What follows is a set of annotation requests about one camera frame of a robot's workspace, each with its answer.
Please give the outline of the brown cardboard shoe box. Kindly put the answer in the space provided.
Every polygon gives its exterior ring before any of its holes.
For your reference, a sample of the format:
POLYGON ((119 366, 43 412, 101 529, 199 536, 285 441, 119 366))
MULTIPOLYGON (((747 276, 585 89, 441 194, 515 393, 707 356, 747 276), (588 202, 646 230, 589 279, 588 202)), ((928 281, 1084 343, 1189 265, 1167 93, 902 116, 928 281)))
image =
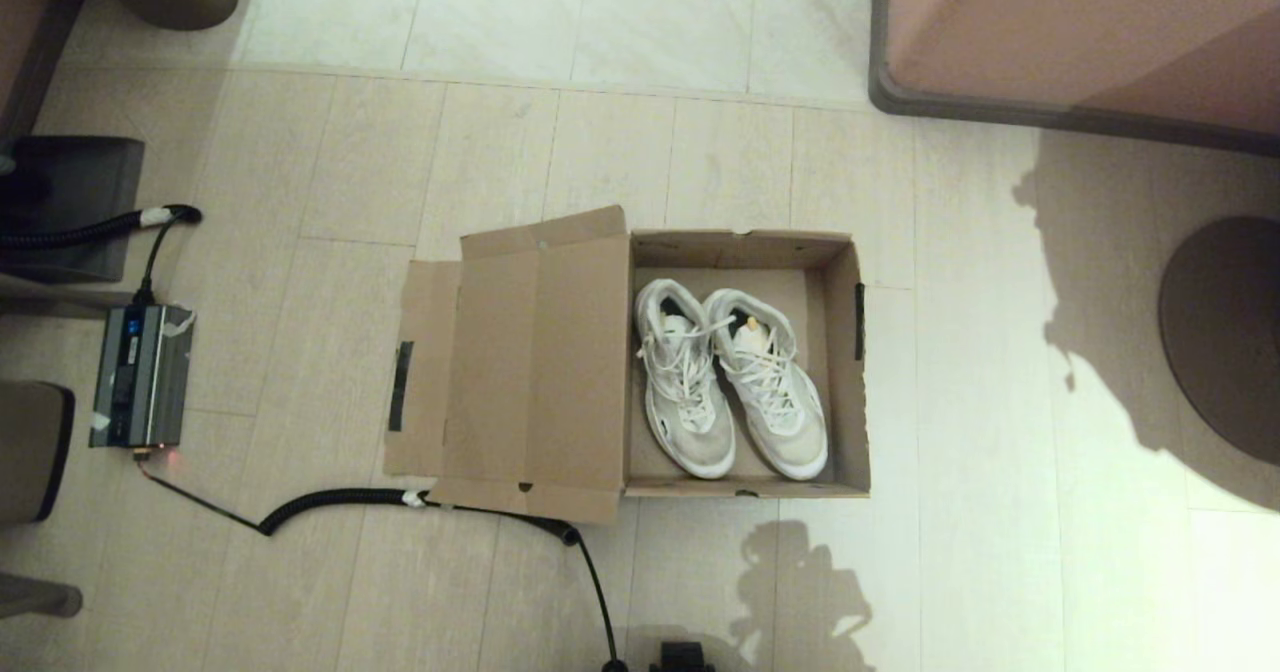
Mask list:
POLYGON ((865 285, 850 236, 631 230, 622 207, 465 236, 457 261, 410 262, 381 470, 447 506, 613 522, 626 498, 840 499, 870 494, 865 285), (721 479, 682 471, 645 416, 635 300, 671 279, 704 300, 751 294, 791 323, 828 457, 812 479, 771 466, 722 389, 737 453, 721 479))

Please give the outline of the small black robot mount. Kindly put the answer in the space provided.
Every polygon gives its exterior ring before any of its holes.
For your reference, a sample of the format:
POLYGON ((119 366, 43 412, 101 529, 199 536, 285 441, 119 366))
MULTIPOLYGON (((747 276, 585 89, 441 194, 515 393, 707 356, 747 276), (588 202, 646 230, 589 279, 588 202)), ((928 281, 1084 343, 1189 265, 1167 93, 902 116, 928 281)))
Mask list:
POLYGON ((663 641, 658 662, 650 663, 648 672, 717 672, 700 643, 663 641))

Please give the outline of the pink sofa with grey base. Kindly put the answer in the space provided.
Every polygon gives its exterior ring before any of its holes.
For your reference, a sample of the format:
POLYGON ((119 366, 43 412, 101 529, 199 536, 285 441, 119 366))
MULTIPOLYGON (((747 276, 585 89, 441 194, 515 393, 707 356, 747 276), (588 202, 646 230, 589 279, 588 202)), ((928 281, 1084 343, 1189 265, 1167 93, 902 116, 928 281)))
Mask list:
POLYGON ((872 0, 868 95, 1280 157, 1280 0, 872 0))

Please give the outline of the white lace-up sneaker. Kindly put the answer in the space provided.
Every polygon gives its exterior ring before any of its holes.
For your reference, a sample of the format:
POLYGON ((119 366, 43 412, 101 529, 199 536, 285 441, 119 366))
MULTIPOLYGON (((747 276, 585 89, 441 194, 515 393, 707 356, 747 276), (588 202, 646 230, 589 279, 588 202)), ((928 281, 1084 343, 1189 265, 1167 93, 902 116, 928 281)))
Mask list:
POLYGON ((722 479, 736 460, 736 422, 716 372, 710 321, 686 285, 660 276, 636 294, 644 410, 668 457, 695 479, 722 479))

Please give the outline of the grey power supply box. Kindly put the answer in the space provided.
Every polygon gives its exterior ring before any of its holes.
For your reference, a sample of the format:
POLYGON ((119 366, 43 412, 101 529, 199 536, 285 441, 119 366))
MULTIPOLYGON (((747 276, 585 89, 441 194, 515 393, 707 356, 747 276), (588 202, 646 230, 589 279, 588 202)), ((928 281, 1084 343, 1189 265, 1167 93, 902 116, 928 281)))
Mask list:
POLYGON ((90 447, 180 444, 196 314, 182 306, 109 308, 90 447))

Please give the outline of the dark grey square stand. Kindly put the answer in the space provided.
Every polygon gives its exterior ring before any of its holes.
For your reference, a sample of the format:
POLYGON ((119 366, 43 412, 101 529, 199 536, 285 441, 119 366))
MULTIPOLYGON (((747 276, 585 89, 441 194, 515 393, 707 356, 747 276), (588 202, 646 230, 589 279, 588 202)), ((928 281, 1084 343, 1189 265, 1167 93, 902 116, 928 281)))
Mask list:
POLYGON ((0 274, 45 284, 116 283, 141 211, 145 143, 123 136, 27 136, 0 175, 0 236, 70 233, 124 218, 123 230, 52 250, 0 250, 0 274))

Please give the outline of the dark brown padded seat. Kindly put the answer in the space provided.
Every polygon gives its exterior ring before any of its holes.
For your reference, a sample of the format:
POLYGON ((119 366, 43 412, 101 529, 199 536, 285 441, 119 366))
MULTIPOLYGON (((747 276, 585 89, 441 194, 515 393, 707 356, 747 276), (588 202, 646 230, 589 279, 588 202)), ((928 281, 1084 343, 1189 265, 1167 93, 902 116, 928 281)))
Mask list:
POLYGON ((0 529, 52 513, 74 413, 73 390, 51 381, 0 380, 0 529))

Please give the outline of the white sneaker with yellow tag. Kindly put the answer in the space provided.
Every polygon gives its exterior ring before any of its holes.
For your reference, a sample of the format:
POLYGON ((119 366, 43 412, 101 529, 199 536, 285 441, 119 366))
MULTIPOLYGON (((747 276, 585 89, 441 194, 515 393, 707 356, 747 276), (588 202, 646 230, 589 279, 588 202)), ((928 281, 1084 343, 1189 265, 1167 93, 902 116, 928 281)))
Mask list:
POLYGON ((817 385, 797 362, 788 317, 764 300, 722 288, 704 300, 713 349, 765 462, 786 479, 815 479, 829 458, 826 412, 817 385))

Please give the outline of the dark brown round base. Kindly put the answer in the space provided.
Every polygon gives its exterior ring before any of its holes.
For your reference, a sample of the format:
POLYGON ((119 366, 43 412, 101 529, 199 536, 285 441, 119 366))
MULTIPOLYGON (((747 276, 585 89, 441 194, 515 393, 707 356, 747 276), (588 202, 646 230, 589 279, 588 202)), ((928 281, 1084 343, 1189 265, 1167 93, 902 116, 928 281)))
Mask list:
POLYGON ((1280 221, 1219 218, 1187 236, 1161 279, 1158 325, 1190 407, 1280 467, 1280 221))

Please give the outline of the grey furniture foot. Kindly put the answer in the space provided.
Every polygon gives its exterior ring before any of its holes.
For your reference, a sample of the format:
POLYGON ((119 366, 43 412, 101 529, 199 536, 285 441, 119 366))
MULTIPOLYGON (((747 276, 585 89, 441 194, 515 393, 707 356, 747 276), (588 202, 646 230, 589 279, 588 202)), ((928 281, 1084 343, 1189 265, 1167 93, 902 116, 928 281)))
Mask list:
POLYGON ((82 605, 83 595, 76 586, 0 571, 0 620, 24 614, 70 618, 82 605))

